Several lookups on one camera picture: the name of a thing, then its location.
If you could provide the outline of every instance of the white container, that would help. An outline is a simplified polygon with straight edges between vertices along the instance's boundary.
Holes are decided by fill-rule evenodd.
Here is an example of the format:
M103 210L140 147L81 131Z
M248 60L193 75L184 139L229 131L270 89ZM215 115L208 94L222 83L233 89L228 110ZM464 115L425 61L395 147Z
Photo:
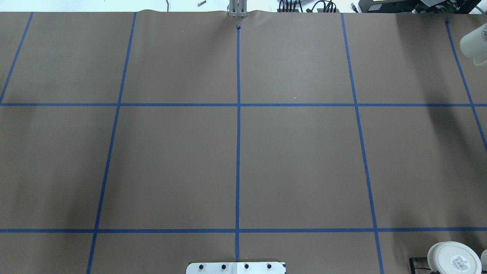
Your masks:
M487 60L481 62L481 58L487 57L487 24L484 24L460 40L460 50L476 66L487 66Z
M441 242L428 251L428 264L432 271L441 274L480 274L479 256L459 242Z
M480 255L480 261L482 262L482 270L487 270L487 249Z

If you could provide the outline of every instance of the white metal plate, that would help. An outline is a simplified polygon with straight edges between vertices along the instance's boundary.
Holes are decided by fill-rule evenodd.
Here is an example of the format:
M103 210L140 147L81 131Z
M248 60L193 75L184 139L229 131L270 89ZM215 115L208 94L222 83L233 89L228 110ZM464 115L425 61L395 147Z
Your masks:
M285 274L286 263L280 262L221 262L191 263L186 274Z

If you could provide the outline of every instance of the blue tape line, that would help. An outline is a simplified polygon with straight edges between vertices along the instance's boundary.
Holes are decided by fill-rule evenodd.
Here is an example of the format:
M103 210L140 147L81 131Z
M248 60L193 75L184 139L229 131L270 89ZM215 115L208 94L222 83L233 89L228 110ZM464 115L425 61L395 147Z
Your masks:
M487 231L487 227L410 227L410 228L241 228L239 233L385 233L385 232L440 232ZM233 228L215 229L0 229L0 233L94 233L97 234L206 234L235 233Z
M359 107L470 107L470 104L357 103Z
M370 204L370 211L372 214L372 224L374 225L374 229L377 229L377 219L375 217L375 206L374 206L374 198L372 196L372 187L370 184L370 176L369 176L369 166L367 164L367 155L365 153L365 145L364 145L364 138L363 138L363 133L362 133L362 125L360 122L360 113L358 112L358 104L357 104L357 94L355 90L355 82L354 82L354 74L352 72L352 62L350 60L350 50L348 46L348 40L347 40L347 30L345 26L345 17L343 16L343 13L341 15L341 25L343 29L343 39L345 42L345 51L347 54L347 62L348 62L348 72L350 74L350 83L352 85L352 94L354 96L354 104L355 104L355 116L357 119L357 126L358 126L358 136L360 138L360 147L362 149L362 159L364 162L364 171L365 171L365 177L367 181L367 191L369 192L369 204ZM375 232L375 246L377 249L377 258L379 262L379 270L381 274L384 274L384 266L382 263L382 253L380 251L380 241L379 241L379 233Z
M244 103L242 107L353 107L351 103Z
M487 227L411 227L377 228L378 232L487 231Z
M445 26L447 28L448 38L450 39L451 51L453 52L453 56L455 57L455 61L456 61L457 66L458 66L458 71L460 72L460 76L462 77L463 86L465 87L465 91L467 93L468 100L470 101L470 105L472 107L473 116L475 117L475 122L477 123L477 128L479 129L479 132L480 132L480 137L482 138L482 142L484 143L484 149L487 152L487 141L486 141L486 137L484 135L484 131L482 130L482 126L480 124L479 117L477 116L477 111L475 110L475 105L473 104L472 96L470 95L470 89L468 89L467 80L465 80L465 75L463 74L462 66L460 65L460 61L458 60L458 56L456 54L455 44L453 43L453 38L451 37L449 19L447 19L445 21Z
M98 233L161 233L161 234L186 234L186 233L235 233L235 229L98 229Z
M240 233L360 233L373 228L242 228Z
M94 225L95 232L93 233L92 246L90 248L90 257L88 259L88 267L86 269L86 273L87 274L90 274L90 272L91 272L91 265L92 265L92 262L93 262L93 255L94 255L94 248L95 248L95 245L96 245L97 230L98 230L98 225L100 224L101 209L102 209L102 206L103 206L103 198L105 196L105 188L106 188L106 185L107 185L108 170L110 168L110 160L112 158L113 142L115 140L115 132L116 132L116 129L117 129L118 115L120 113L120 103L122 102L123 88L124 88L124 84L125 84L124 83L125 82L125 76L126 76L126 73L127 73L127 67L129 65L130 48L132 46L133 30L135 28L135 19L136 18L137 18L137 13L134 12L133 13L133 18L132 18L132 27L131 27L131 30L130 30L129 44L127 46L127 55L125 56L125 65L124 65L123 74L122 74L122 81L120 83L120 91L119 91L119 94L118 94L118 104L119 105L117 106L117 109L115 111L115 118L113 120L112 136L110 138L110 146L108 148L107 162L106 162L106 165L105 165L105 173L103 175L103 183L102 183L102 186L101 186L100 200L98 202L98 210L96 212L96 220L95 220L95 225Z
M13 228L0 229L0 233L93 233L94 229L35 229Z
M8 83L10 82L10 77L12 76L12 73L14 72L14 67L15 64L17 63L17 58L19 57L20 50L22 48L22 45L24 44L25 36L27 35L27 31L29 30L30 23L32 21L32 16L34 16L34 13L31 12L29 16L29 20L27 21L27 25L25 25L24 33L22 34L22 39L20 39L19 47L17 48L17 52L15 52L14 60L12 61L12 65L10 66L10 70L8 71L8 76L7 79L5 80L5 84L3 85L3 89L1 91L0 95L0 103L3 101L3 97L5 96L5 92L7 91Z
M0 106L12 107L116 107L117 103L2 103Z
M471 104L415 103L241 103L241 107L471 107ZM0 106L60 106L60 107L238 107L235 103L0 103ZM474 104L487 107L487 104Z
M240 26L237 25L237 160L236 160L236 185L235 185L235 261L240 259L240 121L241 121L241 96L240 96Z
M121 103L120 106L127 107L236 107L232 103Z

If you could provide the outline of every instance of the grid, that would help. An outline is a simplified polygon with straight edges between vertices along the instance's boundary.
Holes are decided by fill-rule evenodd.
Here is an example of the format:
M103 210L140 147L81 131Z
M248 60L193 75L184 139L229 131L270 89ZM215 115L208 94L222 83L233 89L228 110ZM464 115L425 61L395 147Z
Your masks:
M475 104L473 102L472 96L470 94L470 90L467 85L467 81L465 79L462 66L460 65L460 61L458 59L455 45L453 42L453 38L450 32L450 25L449 21L446 20L445 28L446 32L448 33L448 37L450 40L451 50L453 53L453 57L455 62L458 66L458 71L461 76L465 92L467 94L469 103L465 104L436 104L436 103L359 103L357 101L356 95L356 87L354 83L354 74L352 70L352 58L350 56L349 45L347 41L347 32L346 32L346 25L345 25L345 18L344 15L341 14L341 24L343 30L343 38L345 43L345 50L346 50L346 57L348 63L348 70L349 70L349 77L350 77L350 84L353 93L353 103L241 103L241 81L240 81L240 39L241 39L241 31L244 31L241 26L236 26L236 74L237 74L237 83L236 83L236 90L237 90L237 103L122 103L122 96L124 91L124 84L125 84L125 77L127 73L127 67L129 64L130 53L131 53L131 44L132 38L135 29L135 22L137 13L133 14L132 23L131 23L131 30L130 30L130 38L127 47L127 53L125 58L125 64L122 74L122 80L120 83L120 90L118 95L118 102L117 103L3 103L3 98L8 88L8 84L12 74L14 73L14 68L21 52L21 48L25 37L28 33L29 26L31 24L32 18L34 13L31 13L27 24L25 26L25 30L23 32L19 47L16 51L15 57L13 59L10 71L8 73L7 79L5 81L2 94L0 96L0 106L68 106L68 107L83 107L83 106L109 106L109 107L116 107L115 116L113 120L113 127L112 133L110 138L110 145L108 148L108 155L105 164L105 172L103 176L103 182L101 187L101 193L98 203L98 209L96 213L95 219L95 226L93 229L0 229L0 233L76 233L76 234L93 234L91 250L89 255L89 261L87 266L87 273L91 272L91 266L93 262L93 256L95 253L96 248L96 239L98 234L129 234L129 233L161 233L161 234L199 234L199 233L232 233L235 235L235 260L239 261L240 258L240 234L241 233L374 233L375 236L375 245L377 250L377 258L378 258L378 265L380 273L384 273L384 267L382 262L382 254L381 254L381 245L379 241L379 233L380 232L440 232L440 231L487 231L487 227L426 227L426 228L381 228L377 225L376 215L375 215L375 206L374 206L374 198L373 198L373 190L371 187L371 179L369 175L369 167L367 163L367 155L366 155L366 143L364 142L364 137L362 133L362 125L360 119L359 109L361 107L466 107L471 108L473 115L475 117L475 122L478 127L479 134L481 136L483 145L485 150L487 151L487 142L482 130L482 126L480 120L477 115L476 108L478 107L487 107L487 104ZM121 107L128 107L128 106L139 106L139 107L234 107L237 109L237 132L236 132L236 192L235 192L235 228L234 229L100 229L100 216L102 213L102 206L103 206L103 199L105 195L105 188L107 184L107 178L109 174L110 168L110 161L112 157L113 151L113 144L115 140L115 134L117 129L118 117L120 113ZM359 134L360 140L360 147L362 153L362 160L363 160L363 167L366 176L366 183L367 183L367 190L369 196L369 204L370 204L370 211L372 215L372 228L285 228L285 229L248 229L248 228L240 228L240 155L241 155L241 108L245 107L350 107L354 108L355 115L356 115L356 123L357 129Z

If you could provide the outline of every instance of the grid square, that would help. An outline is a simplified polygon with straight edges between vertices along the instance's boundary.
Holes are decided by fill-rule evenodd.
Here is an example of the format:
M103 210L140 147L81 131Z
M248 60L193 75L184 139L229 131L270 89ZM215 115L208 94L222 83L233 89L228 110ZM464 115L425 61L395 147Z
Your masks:
M241 140L241 228L372 227L353 107L245 107Z
M410 257L426 257L436 243L456 241L466 244L479 256L487 248L487 232L387 232L380 233L385 273L410 273ZM430 271L417 273L430 274Z
M133 13L35 13L4 102L116 103Z
M345 15L358 102L468 103L448 16Z
M340 14L254 11L241 36L242 103L353 103Z
M234 228L236 112L122 107L100 228Z
M223 11L138 13L123 102L236 103L236 33Z
M470 107L363 107L379 227L477 227L487 154Z
M29 13L0 13L0 94L22 39Z
M92 234L1 233L1 273L86 273Z
M0 228L93 228L114 113L0 107Z
M373 233L243 233L240 259L285 262L288 273L379 273Z
M474 103L487 103L487 77L485 67L473 64L473 59L467 58L460 50L460 40L469 32L487 23L483 15L452 15L449 23L451 36L455 43L458 60L467 81L468 89Z
M234 234L98 234L91 273L185 273L191 262L233 262L234 243Z

